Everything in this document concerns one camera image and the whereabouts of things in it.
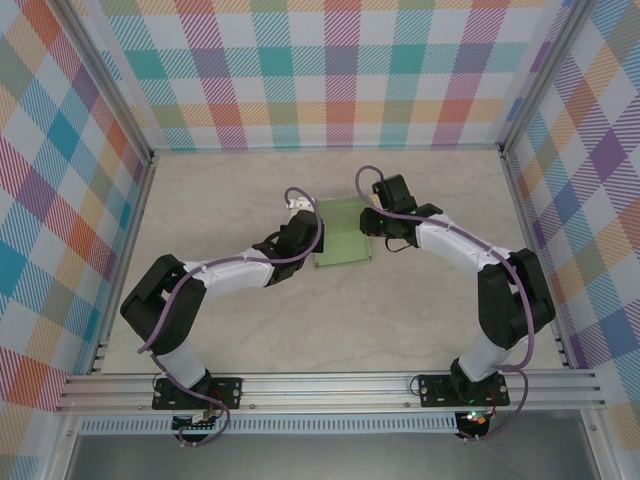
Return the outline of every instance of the plaid wallpaper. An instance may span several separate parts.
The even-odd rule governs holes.
[[[0,7],[0,478],[82,373],[142,162],[45,0]]]
[[[533,86],[536,79],[538,78],[538,74],[540,73],[540,68],[542,67],[544,61],[547,58],[549,50],[551,49],[551,45],[553,45],[553,43],[556,41],[556,38],[558,37],[558,34],[560,33],[562,26],[564,25],[564,22],[567,19],[569,11],[571,10],[571,7],[575,3],[575,1],[576,0],[563,0],[560,10],[558,10],[556,18],[553,20],[553,24],[551,25],[551,28],[549,29],[549,32],[547,33],[547,36],[544,39],[544,42],[542,42],[542,46],[540,47],[540,50],[538,51],[538,54],[536,55],[535,60],[531,64],[531,68],[527,73],[527,77],[525,78],[525,81],[522,83],[522,86],[518,91],[518,96],[516,100],[513,102],[513,105],[511,106],[511,110],[509,110],[509,115],[507,115],[507,119],[504,122],[502,129],[500,130],[500,135],[498,137],[497,143],[501,143],[501,144],[504,143],[504,140],[507,134],[509,133],[509,129],[513,124],[513,120],[516,118],[516,115],[520,111],[522,102],[524,101],[526,96],[529,94],[531,87]]]
[[[512,160],[573,351],[640,469],[639,25],[639,0],[598,3]]]
[[[172,149],[494,144],[562,3],[75,0]]]

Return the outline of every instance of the metal mounting plate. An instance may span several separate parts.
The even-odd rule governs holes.
[[[235,377],[212,378],[209,396],[220,400],[230,410],[240,408],[242,395],[242,379]],[[178,389],[168,378],[160,378],[155,382],[155,390],[151,408],[153,410],[192,410],[209,409],[209,402],[199,400]]]
[[[451,385],[449,375],[418,375],[418,391],[420,392],[420,404],[423,407],[491,407],[494,402],[496,407],[509,405],[509,390],[502,375],[494,375],[485,381],[487,393],[493,392],[495,400],[490,395],[477,398],[474,402],[465,404],[458,400],[456,392]]]

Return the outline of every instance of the green block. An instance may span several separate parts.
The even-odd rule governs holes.
[[[367,206],[360,197],[319,200],[324,223],[324,253],[316,253],[316,268],[371,260],[369,237],[360,232],[360,214]]]

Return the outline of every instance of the cable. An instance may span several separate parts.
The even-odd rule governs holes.
[[[527,320],[527,335],[529,339],[529,344],[527,345],[527,353],[524,359],[520,363],[518,363],[517,365],[500,365],[500,369],[504,370],[505,372],[515,372],[527,366],[527,364],[531,361],[531,357],[533,356],[533,347],[535,342],[534,340],[535,328],[533,324],[533,314],[531,312],[531,305],[529,304],[529,297],[527,296],[527,292],[525,291],[522,280],[520,280],[520,277],[518,276],[515,268],[513,268],[513,266],[509,262],[507,262],[507,260],[502,255],[500,255],[498,252],[493,250],[491,245],[484,243],[482,240],[476,238],[475,236],[471,235],[465,230],[458,228],[456,225],[449,225],[445,222],[441,222],[440,220],[435,220],[433,218],[420,217],[418,215],[402,215],[399,213],[392,213],[377,207],[376,205],[374,205],[371,199],[364,194],[364,192],[362,191],[362,188],[360,188],[360,176],[362,175],[362,172],[364,172],[365,170],[373,170],[380,176],[381,180],[384,180],[384,174],[382,173],[382,170],[380,170],[378,167],[374,167],[373,165],[365,165],[363,167],[360,167],[356,172],[356,181],[355,181],[356,191],[358,192],[358,195],[360,196],[362,201],[364,201],[367,204],[367,206],[369,206],[372,210],[390,218],[397,218],[399,220],[410,220],[413,222],[415,222],[416,220],[419,220],[428,225],[434,225],[437,227],[449,229],[450,231],[457,233],[461,237],[469,240],[470,242],[473,242],[475,245],[482,248],[489,255],[491,255],[496,260],[498,260],[502,264],[502,266],[504,266],[504,268],[509,273],[509,276],[512,278],[512,280],[518,287],[518,291],[520,292],[520,297],[522,299],[524,313]]]
[[[316,248],[316,246],[318,245],[318,242],[320,241],[320,237],[322,236],[322,218],[320,217],[320,213],[318,213],[318,208],[316,206],[315,201],[311,198],[311,196],[309,196],[307,192],[299,189],[298,187],[289,187],[284,192],[284,200],[287,206],[289,205],[290,192],[298,192],[303,197],[305,197],[313,207],[313,213],[315,213],[316,215],[318,231],[316,232],[316,237],[313,239],[313,242],[311,243],[311,246],[309,246],[309,248],[307,248],[304,252],[298,255],[295,255],[294,257],[291,257],[291,258],[227,257],[227,258],[221,258],[218,260],[213,260],[211,262],[205,263],[203,265],[203,268],[211,268],[211,267],[215,267],[216,265],[221,265],[223,263],[229,263],[229,262],[258,262],[258,263],[267,263],[270,265],[282,265],[285,263],[297,262],[298,260],[302,260],[303,258],[306,258],[313,251],[313,249]],[[191,270],[190,272],[187,272],[187,274],[184,277],[182,277],[180,281],[176,284],[176,286],[173,288],[173,291],[171,292],[171,295],[169,295],[169,299],[167,300],[167,303],[162,309],[162,313],[160,314],[158,323],[156,323],[156,326],[153,329],[153,332],[151,332],[151,335],[149,335],[149,338],[147,339],[147,341],[144,342],[144,345],[142,345],[138,349],[138,353],[144,353],[151,348],[151,345],[153,345],[153,343],[156,341],[156,338],[158,338],[158,335],[160,334],[160,331],[164,326],[164,322],[167,319],[167,315],[169,314],[171,305],[173,305],[173,302],[176,298],[176,294],[180,291],[180,289],[187,282],[187,280],[189,280],[191,277],[193,277],[196,273],[199,273],[200,271],[201,270],[197,268],[197,269]]]
[[[299,194],[301,194],[313,207],[313,213],[316,216],[316,223],[318,225],[318,231],[316,232],[316,236],[313,239],[313,242],[311,242],[311,245],[309,246],[309,248],[307,248],[304,252],[295,255],[291,258],[256,258],[256,257],[227,257],[227,258],[221,258],[219,260],[213,260],[211,262],[205,263],[203,265],[204,268],[211,268],[214,267],[216,265],[221,265],[223,263],[228,263],[228,262],[259,262],[259,263],[267,263],[270,265],[282,265],[285,263],[293,263],[293,262],[297,262],[298,260],[302,260],[304,258],[306,258],[311,252],[313,252],[313,250],[316,248],[316,246],[318,245],[318,242],[320,241],[320,238],[322,237],[322,218],[320,217],[320,213],[318,212],[318,207],[316,206],[315,201],[313,200],[313,198],[311,198],[311,196],[305,192],[304,190],[298,188],[298,187],[289,187],[287,188],[287,190],[284,192],[284,200],[285,203],[287,205],[289,205],[289,193],[291,192],[298,192]],[[156,341],[156,338],[158,337],[158,335],[160,334],[160,332],[162,331],[162,327],[164,325],[164,322],[167,319],[167,315],[169,313],[169,310],[171,309],[171,305],[174,302],[174,299],[176,297],[176,294],[180,291],[180,289],[182,288],[182,286],[187,282],[187,280],[189,280],[191,277],[193,277],[196,273],[200,272],[200,269],[193,269],[190,272],[187,272],[187,274],[185,276],[183,276],[180,281],[176,284],[176,286],[173,288],[173,291],[171,292],[171,295],[169,295],[169,298],[167,299],[167,303],[165,304],[162,313],[160,314],[160,317],[158,318],[158,322],[156,323],[155,328],[153,329],[153,332],[151,332],[151,335],[149,336],[149,338],[147,339],[147,341],[144,343],[144,345],[142,345],[142,347],[140,347],[138,349],[138,353],[144,353],[147,350],[149,350],[151,348],[151,346],[154,344],[154,342]],[[212,441],[214,441],[215,439],[217,439],[218,437],[220,437],[220,435],[222,435],[222,433],[229,427],[230,423],[231,423],[231,412],[229,411],[229,408],[222,403],[219,400],[216,400],[214,398],[211,398],[207,395],[203,395],[201,393],[198,392],[194,392],[193,390],[190,390],[189,388],[185,387],[184,385],[182,385],[173,375],[171,375],[169,372],[167,372],[167,369],[164,367],[164,365],[160,362],[160,360],[158,360],[158,358],[152,353],[151,354],[151,359],[154,361],[154,363],[158,366],[158,368],[165,374],[165,376],[169,379],[169,381],[171,383],[173,383],[178,389],[182,390],[183,392],[199,398],[201,400],[204,400],[206,402],[211,403],[212,405],[215,405],[216,407],[218,407],[220,410],[222,410],[222,412],[226,413],[226,419],[224,422],[224,425],[222,426],[222,428],[220,430],[218,430],[215,433],[211,433],[209,435],[207,435],[203,440],[201,440],[200,442],[186,442],[182,436],[182,432],[184,431],[184,428],[180,429],[178,431],[178,438],[180,439],[180,441],[182,442],[183,445],[189,445],[192,447],[199,447],[201,445],[206,445],[207,443],[210,443]]]
[[[496,399],[496,394],[493,393],[493,390],[491,390],[490,388],[489,390],[489,394],[491,395],[491,399],[493,400],[493,409],[491,410],[491,418],[496,416],[496,407],[498,406],[498,400]]]
[[[362,172],[364,172],[365,170],[372,170],[376,172],[380,177],[380,180],[384,180],[384,173],[382,173],[382,170],[380,170],[378,167],[375,167],[373,165],[364,165],[360,167],[356,172],[356,178],[355,178],[356,191],[358,192],[358,195],[360,196],[362,201],[366,203],[367,206],[369,206],[372,210],[382,215],[385,215],[387,217],[397,218],[399,220],[410,220],[414,222],[416,220],[420,220],[421,222],[426,223],[428,225],[435,225],[437,227],[446,228],[460,235],[461,237],[479,246],[489,255],[497,259],[502,264],[502,266],[504,266],[504,268],[507,270],[507,272],[509,273],[509,276],[512,278],[513,282],[516,284],[516,287],[518,288],[518,291],[520,292],[520,298],[522,299],[522,305],[524,307],[525,318],[527,321],[527,338],[529,341],[527,345],[527,353],[525,354],[524,358],[520,363],[516,365],[499,365],[498,369],[504,372],[514,372],[514,373],[520,374],[524,379],[524,392],[522,394],[522,400],[520,400],[520,404],[518,405],[516,410],[513,412],[511,417],[509,417],[509,419],[500,427],[498,427],[496,430],[482,437],[482,440],[488,440],[490,438],[493,438],[500,432],[504,431],[504,429],[507,428],[509,425],[511,425],[511,423],[513,423],[513,421],[522,411],[522,408],[524,407],[524,404],[527,401],[527,395],[529,393],[529,379],[527,378],[527,375],[522,371],[522,369],[529,364],[529,362],[531,361],[531,357],[533,356],[533,348],[535,343],[535,327],[533,323],[533,313],[531,312],[531,304],[529,303],[529,297],[527,296],[527,292],[525,291],[522,280],[520,280],[520,277],[518,276],[518,273],[516,272],[515,268],[513,268],[513,266],[509,262],[507,262],[507,260],[502,255],[500,255],[498,252],[493,250],[491,245],[487,245],[482,240],[476,238],[475,236],[471,235],[465,230],[462,230],[461,228],[458,228],[455,225],[449,225],[445,222],[441,222],[433,218],[425,218],[417,215],[402,215],[399,213],[388,212],[374,205],[371,199],[364,194],[364,192],[362,191],[362,188],[360,187],[360,176],[362,175]]]
[[[472,437],[471,435],[468,435],[464,432],[460,432],[461,435],[470,439],[475,439],[476,441],[484,442],[485,440],[489,440],[495,437],[496,435],[499,435],[504,430],[506,430],[506,428],[509,425],[511,425],[514,422],[514,420],[518,417],[518,415],[520,415],[520,412],[524,408],[524,404],[527,401],[527,397],[529,396],[529,377],[527,377],[527,375],[522,370],[516,370],[516,373],[519,373],[522,376],[522,379],[524,380],[524,390],[522,392],[522,400],[520,400],[518,407],[514,410],[511,416],[502,425],[500,425],[494,431],[486,434],[484,437]]]
[[[222,425],[222,428],[220,430],[218,430],[217,432],[210,433],[209,435],[207,435],[204,439],[200,440],[199,442],[187,442],[182,437],[182,432],[183,432],[184,428],[181,428],[180,430],[178,430],[178,438],[182,442],[183,445],[189,445],[191,447],[200,447],[202,445],[206,445],[207,443],[213,442],[216,438],[220,437],[220,435],[222,435],[222,432],[224,432],[227,428],[229,428],[229,425],[231,424],[231,412],[229,411],[229,407],[227,407],[221,401],[216,400],[215,398],[211,398],[211,397],[209,397],[207,395],[203,395],[201,393],[194,392],[193,390],[190,390],[187,387],[185,387],[184,385],[182,385],[173,375],[171,375],[169,372],[167,372],[167,369],[164,367],[164,365],[162,365],[162,363],[160,363],[160,360],[158,360],[158,358],[153,353],[151,354],[151,360],[153,360],[153,362],[158,366],[158,368],[160,370],[162,370],[162,372],[166,375],[166,377],[169,379],[169,381],[171,381],[171,383],[173,383],[177,388],[182,390],[184,393],[187,393],[187,394],[191,395],[192,397],[199,398],[200,400],[204,400],[206,402],[209,402],[209,403],[211,403],[212,405],[215,405],[216,407],[218,407],[224,413],[227,414],[227,418],[225,419],[224,425]]]

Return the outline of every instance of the black bracket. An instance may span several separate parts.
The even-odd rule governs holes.
[[[160,378],[154,385],[151,402],[153,410],[208,410],[211,405],[177,388],[167,378]],[[205,395],[224,403],[229,410],[240,408],[242,379],[236,377],[209,378]]]
[[[422,407],[506,407],[509,391],[503,375],[495,374],[482,381],[486,394],[476,396],[469,403],[460,400],[450,375],[418,375],[418,393]]]

